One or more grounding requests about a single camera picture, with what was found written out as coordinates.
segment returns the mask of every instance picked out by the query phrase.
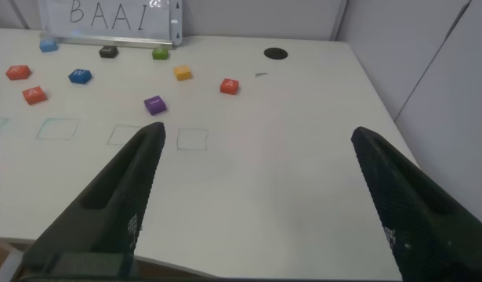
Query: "blue cube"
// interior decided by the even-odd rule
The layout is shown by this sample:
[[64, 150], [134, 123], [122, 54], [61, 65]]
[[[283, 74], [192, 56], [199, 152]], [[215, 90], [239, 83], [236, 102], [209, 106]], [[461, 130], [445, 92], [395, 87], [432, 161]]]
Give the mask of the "blue cube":
[[68, 75], [68, 78], [70, 78], [71, 83], [86, 84], [87, 81], [91, 80], [92, 75], [89, 70], [77, 69]]
[[58, 45], [54, 40], [41, 40], [39, 47], [43, 52], [52, 52], [58, 49]]

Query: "yellow cube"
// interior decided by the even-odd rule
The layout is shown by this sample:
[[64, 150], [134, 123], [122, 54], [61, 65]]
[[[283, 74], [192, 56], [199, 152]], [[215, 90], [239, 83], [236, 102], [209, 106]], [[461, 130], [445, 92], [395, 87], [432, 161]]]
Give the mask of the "yellow cube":
[[192, 78], [192, 72], [188, 66], [175, 67], [174, 72], [178, 81]]

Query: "table surface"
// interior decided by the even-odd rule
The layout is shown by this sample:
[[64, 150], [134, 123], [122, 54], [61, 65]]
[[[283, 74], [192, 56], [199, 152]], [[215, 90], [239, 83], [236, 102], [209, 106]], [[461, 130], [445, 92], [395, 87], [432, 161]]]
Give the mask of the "table surface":
[[[40, 236], [120, 150], [115, 125], [163, 121], [136, 255], [221, 277], [400, 279], [350, 137], [364, 126], [413, 157], [346, 43], [192, 37], [160, 61], [38, 42], [0, 29], [0, 237]], [[267, 59], [274, 46], [289, 57]], [[21, 64], [32, 75], [7, 79]], [[174, 78], [182, 64], [192, 79]], [[77, 68], [94, 78], [71, 84]], [[219, 92], [224, 78], [236, 96]], [[38, 85], [49, 99], [29, 106], [21, 92]], [[152, 117], [156, 95], [169, 110]], [[36, 138], [47, 118], [77, 121], [73, 138]], [[181, 128], [207, 130], [207, 150], [177, 150]]]

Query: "purple cube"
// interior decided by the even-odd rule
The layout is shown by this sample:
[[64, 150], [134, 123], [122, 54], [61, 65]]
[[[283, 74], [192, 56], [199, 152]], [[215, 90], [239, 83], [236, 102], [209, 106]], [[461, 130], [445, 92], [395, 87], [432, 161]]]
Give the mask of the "purple cube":
[[151, 115], [160, 114], [167, 110], [164, 101], [159, 96], [152, 97], [145, 100], [145, 107]]

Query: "black circle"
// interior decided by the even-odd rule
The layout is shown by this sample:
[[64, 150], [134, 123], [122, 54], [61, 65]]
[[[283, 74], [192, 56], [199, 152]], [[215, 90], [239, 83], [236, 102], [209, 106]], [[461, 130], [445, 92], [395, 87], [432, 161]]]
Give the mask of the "black circle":
[[276, 47], [266, 49], [263, 54], [272, 60], [283, 60], [288, 57], [288, 52], [286, 52], [286, 50]]

